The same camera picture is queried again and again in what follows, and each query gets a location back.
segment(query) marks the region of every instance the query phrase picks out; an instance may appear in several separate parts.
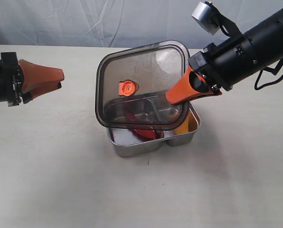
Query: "white table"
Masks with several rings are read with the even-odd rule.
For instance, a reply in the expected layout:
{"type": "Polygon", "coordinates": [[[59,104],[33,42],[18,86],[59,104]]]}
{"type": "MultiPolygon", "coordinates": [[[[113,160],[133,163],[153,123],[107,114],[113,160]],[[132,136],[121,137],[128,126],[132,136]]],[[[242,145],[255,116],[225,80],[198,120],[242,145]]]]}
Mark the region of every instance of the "white table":
{"type": "Polygon", "coordinates": [[[97,66],[119,50],[0,46],[65,73],[0,104],[0,228],[283,228],[283,82],[197,100],[192,143],[124,159],[94,114],[97,66]]]}

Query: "plastic lid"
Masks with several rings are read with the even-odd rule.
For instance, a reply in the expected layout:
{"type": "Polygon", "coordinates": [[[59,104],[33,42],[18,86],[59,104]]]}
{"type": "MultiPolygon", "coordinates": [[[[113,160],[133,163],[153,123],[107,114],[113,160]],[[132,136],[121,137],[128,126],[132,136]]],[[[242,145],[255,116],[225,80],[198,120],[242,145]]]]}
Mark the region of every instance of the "plastic lid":
{"type": "Polygon", "coordinates": [[[188,68],[188,58],[188,50],[177,41],[107,55],[97,70],[95,112],[99,123],[156,130],[181,125],[189,103],[171,105],[166,92],[188,68]]]}

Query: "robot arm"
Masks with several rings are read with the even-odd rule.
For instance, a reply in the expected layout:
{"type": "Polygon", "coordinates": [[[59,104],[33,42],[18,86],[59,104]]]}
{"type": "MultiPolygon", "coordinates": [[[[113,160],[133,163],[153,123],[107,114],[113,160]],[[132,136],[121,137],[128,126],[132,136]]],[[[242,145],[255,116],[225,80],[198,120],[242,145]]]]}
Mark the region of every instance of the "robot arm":
{"type": "Polygon", "coordinates": [[[1,53],[0,102],[17,106],[61,88],[64,74],[61,69],[39,66],[17,60],[16,52],[1,53]]]}
{"type": "Polygon", "coordinates": [[[263,71],[276,75],[283,66],[283,9],[244,34],[211,2],[199,3],[192,17],[212,35],[221,29],[229,39],[218,46],[211,43],[203,52],[190,57],[187,71],[166,93],[171,104],[221,95],[221,88],[229,91],[234,84],[258,71],[256,90],[283,80],[282,75],[258,87],[263,71]],[[276,68],[269,67],[277,61],[276,68]]]}

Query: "white backdrop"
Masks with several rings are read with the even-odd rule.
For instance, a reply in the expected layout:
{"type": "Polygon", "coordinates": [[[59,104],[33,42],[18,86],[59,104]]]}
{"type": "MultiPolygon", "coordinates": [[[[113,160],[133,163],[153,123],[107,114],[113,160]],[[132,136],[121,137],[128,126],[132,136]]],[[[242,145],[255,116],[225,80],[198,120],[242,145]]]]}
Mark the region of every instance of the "white backdrop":
{"type": "MultiPolygon", "coordinates": [[[[199,0],[0,0],[0,44],[131,48],[167,39],[203,48],[212,37],[193,20],[199,0]]],[[[242,32],[283,0],[214,0],[242,32]]]]}

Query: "stainless steel container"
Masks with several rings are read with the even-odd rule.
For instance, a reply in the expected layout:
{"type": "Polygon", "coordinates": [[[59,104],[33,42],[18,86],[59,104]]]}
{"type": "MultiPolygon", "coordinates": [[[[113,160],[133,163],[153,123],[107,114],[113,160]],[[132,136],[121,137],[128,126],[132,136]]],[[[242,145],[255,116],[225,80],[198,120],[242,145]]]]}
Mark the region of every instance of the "stainless steel container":
{"type": "Polygon", "coordinates": [[[110,142],[116,154],[120,157],[131,157],[158,150],[163,143],[169,146],[179,146],[189,143],[199,129],[201,120],[192,104],[189,105],[189,132],[176,134],[175,131],[164,131],[164,137],[157,140],[143,142],[130,129],[107,128],[110,142]]]}

